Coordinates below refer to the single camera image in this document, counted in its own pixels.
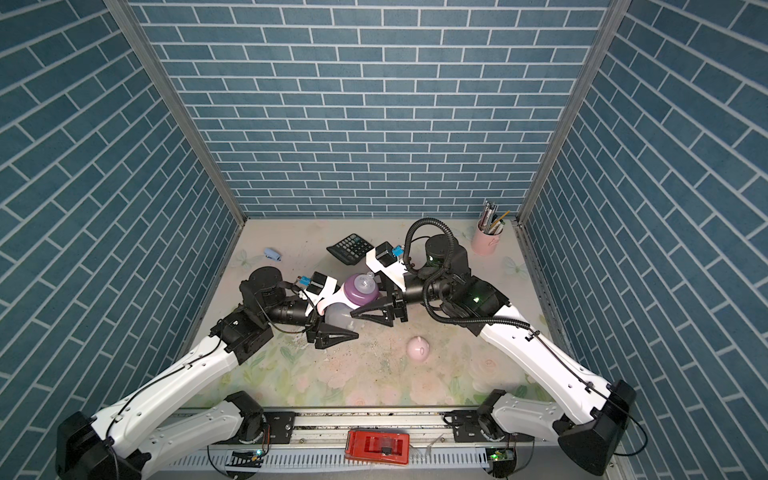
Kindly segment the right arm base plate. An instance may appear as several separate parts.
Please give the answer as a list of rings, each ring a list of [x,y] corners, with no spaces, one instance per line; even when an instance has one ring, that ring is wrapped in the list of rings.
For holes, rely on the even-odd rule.
[[[532,442],[534,438],[522,433],[503,431],[488,414],[477,410],[459,409],[442,414],[456,443]]]

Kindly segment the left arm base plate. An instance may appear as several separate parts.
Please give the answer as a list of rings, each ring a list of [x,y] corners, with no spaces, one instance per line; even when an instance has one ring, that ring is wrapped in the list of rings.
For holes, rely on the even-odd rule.
[[[290,443],[297,413],[293,411],[267,411],[249,414],[244,419],[236,435],[241,444],[277,444]]]

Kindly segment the pink bottle cap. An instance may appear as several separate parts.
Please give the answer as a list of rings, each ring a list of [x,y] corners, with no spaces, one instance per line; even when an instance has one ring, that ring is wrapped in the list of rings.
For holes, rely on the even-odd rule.
[[[421,336],[412,337],[406,344],[406,354],[414,362],[425,362],[430,355],[430,350],[429,342]]]

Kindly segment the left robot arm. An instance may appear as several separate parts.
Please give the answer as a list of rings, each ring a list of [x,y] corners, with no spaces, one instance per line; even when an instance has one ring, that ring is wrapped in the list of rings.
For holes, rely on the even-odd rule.
[[[276,324],[293,325],[326,348],[344,339],[327,326],[325,307],[343,301],[338,281],[316,272],[296,283],[272,266],[239,285],[242,301],[209,334],[135,392],[88,416],[76,412],[57,430],[55,471],[61,479],[146,479],[175,460],[220,441],[265,446],[263,407],[238,391],[206,411],[173,424],[167,419],[201,390],[254,356]]]

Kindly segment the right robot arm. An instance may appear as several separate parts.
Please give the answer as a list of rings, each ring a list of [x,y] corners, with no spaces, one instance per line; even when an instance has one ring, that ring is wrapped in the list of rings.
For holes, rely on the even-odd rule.
[[[353,261],[365,263],[383,292],[353,310],[354,318],[391,325],[407,318],[409,306],[421,305],[433,320],[464,327],[499,349],[551,397],[528,401],[496,389],[473,413],[448,420],[457,434],[554,442],[582,470],[606,473],[637,422],[635,389],[591,372],[528,323],[500,289],[472,273],[466,249],[444,222],[415,221],[397,246],[360,241]]]

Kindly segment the clear baby bottle body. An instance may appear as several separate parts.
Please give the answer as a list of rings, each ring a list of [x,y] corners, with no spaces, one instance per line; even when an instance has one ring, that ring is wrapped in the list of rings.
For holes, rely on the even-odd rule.
[[[325,323],[345,330],[357,331],[361,321],[351,316],[352,308],[344,303],[334,303],[325,310]]]

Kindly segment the purple collar with nipple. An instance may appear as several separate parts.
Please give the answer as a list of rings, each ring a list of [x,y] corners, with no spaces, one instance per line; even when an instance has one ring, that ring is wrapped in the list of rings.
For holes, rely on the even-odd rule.
[[[367,305],[380,296],[379,287],[372,272],[350,276],[343,284],[343,292],[354,308]]]

